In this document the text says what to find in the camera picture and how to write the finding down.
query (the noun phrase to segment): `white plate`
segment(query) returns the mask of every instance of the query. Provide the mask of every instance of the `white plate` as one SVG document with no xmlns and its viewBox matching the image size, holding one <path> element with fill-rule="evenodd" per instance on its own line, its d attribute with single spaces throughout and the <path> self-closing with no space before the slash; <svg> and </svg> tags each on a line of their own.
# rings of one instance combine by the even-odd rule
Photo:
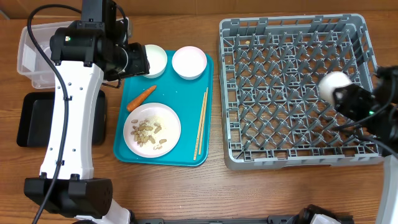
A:
<svg viewBox="0 0 398 224">
<path fill-rule="evenodd" d="M 167 65 L 167 54 L 162 47 L 154 44 L 145 45 L 147 58 L 149 61 L 149 74 L 147 78 L 157 78 L 164 73 Z"/>
<path fill-rule="evenodd" d="M 138 123 L 131 123 L 132 120 L 138 120 Z M 157 134 L 152 131 L 156 143 L 152 144 L 148 141 L 142 147 L 139 147 L 137 142 L 134 141 L 134 135 L 131 132 L 134 130 L 133 126 L 139 126 L 139 123 L 145 119 L 149 120 L 149 124 L 154 127 L 157 122 L 161 125 L 162 130 Z M 123 137 L 127 147 L 138 156 L 145 158 L 156 158 L 163 156 L 170 152 L 178 143 L 181 135 L 181 123 L 177 114 L 172 108 L 161 103 L 147 103 L 139 106 L 130 113 L 124 123 Z M 167 142 L 162 144 L 161 149 L 154 149 L 154 146 L 159 144 L 159 140 L 166 139 Z"/>
</svg>

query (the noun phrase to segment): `baby carrot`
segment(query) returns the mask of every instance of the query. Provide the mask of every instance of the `baby carrot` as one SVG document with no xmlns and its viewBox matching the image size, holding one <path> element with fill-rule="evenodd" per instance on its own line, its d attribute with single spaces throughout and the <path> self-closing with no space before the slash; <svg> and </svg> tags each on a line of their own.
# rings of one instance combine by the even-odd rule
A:
<svg viewBox="0 0 398 224">
<path fill-rule="evenodd" d="M 145 90 L 143 93 L 141 93 L 137 98 L 133 99 L 128 105 L 127 105 L 127 110 L 129 112 L 132 112 L 134 109 L 136 109 L 139 105 L 141 105 L 142 102 L 156 89 L 156 85 L 151 86 L 149 89 Z"/>
</svg>

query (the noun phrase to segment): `blue tray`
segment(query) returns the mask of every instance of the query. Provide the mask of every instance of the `blue tray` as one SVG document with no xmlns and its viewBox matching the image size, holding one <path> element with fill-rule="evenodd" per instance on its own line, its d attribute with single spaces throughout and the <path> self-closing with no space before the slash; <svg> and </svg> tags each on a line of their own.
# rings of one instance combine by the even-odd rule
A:
<svg viewBox="0 0 398 224">
<path fill-rule="evenodd" d="M 172 58 L 175 51 L 166 50 L 166 70 L 158 78 L 133 77 L 124 82 L 123 97 L 120 106 L 118 126 L 114 139 L 113 152 L 122 162 L 136 162 L 145 164 L 159 164 L 172 166 L 199 166 L 204 163 L 208 155 L 210 137 L 211 100 L 213 96 L 213 69 L 214 63 L 209 55 L 207 66 L 203 74 L 196 80 L 184 80 L 175 73 Z M 169 153 L 158 158 L 144 158 L 133 153 L 124 142 L 123 127 L 129 115 L 127 104 L 144 90 L 157 85 L 156 90 L 143 102 L 163 103 L 171 107 L 181 122 L 181 136 L 177 145 Z M 193 160 L 195 144 L 198 134 L 203 94 L 208 89 L 205 127 L 201 155 Z"/>
</svg>

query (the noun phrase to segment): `gray dish rack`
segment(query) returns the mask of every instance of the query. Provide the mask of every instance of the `gray dish rack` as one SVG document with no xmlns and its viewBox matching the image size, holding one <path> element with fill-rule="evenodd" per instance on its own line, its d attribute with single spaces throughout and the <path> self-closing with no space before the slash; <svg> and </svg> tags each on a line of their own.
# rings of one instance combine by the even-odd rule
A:
<svg viewBox="0 0 398 224">
<path fill-rule="evenodd" d="M 382 161 L 375 144 L 332 130 L 351 121 L 318 95 L 318 82 L 333 71 L 373 90 L 377 64 L 362 16 L 224 19 L 218 60 L 228 168 Z"/>
</svg>

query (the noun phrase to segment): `small white bowl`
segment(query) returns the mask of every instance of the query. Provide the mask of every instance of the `small white bowl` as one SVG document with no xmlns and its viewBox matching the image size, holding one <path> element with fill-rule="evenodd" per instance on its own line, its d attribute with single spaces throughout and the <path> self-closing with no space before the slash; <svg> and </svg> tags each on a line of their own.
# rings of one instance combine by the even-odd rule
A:
<svg viewBox="0 0 398 224">
<path fill-rule="evenodd" d="M 207 58 L 197 47 L 187 46 L 174 53 L 173 68 L 177 74 L 186 80 L 194 80 L 205 71 Z"/>
<path fill-rule="evenodd" d="M 163 74 L 167 65 L 167 54 L 162 47 L 154 44 L 145 45 L 147 58 L 149 61 L 149 74 L 147 78 L 157 78 Z"/>
<path fill-rule="evenodd" d="M 139 147 L 134 141 L 134 135 L 131 132 L 134 130 L 133 126 L 139 126 L 139 123 L 145 119 L 149 120 L 149 126 L 154 127 L 154 123 L 159 123 L 162 129 L 156 133 L 151 134 L 156 143 L 152 144 L 148 141 L 142 147 Z M 181 123 L 177 114 L 172 108 L 161 103 L 146 103 L 137 107 L 130 113 L 124 123 L 123 138 L 127 147 L 138 156 L 145 158 L 156 158 L 163 156 L 170 152 L 178 143 L 181 135 Z M 160 149 L 154 149 L 159 145 L 159 140 L 166 139 Z"/>
</svg>

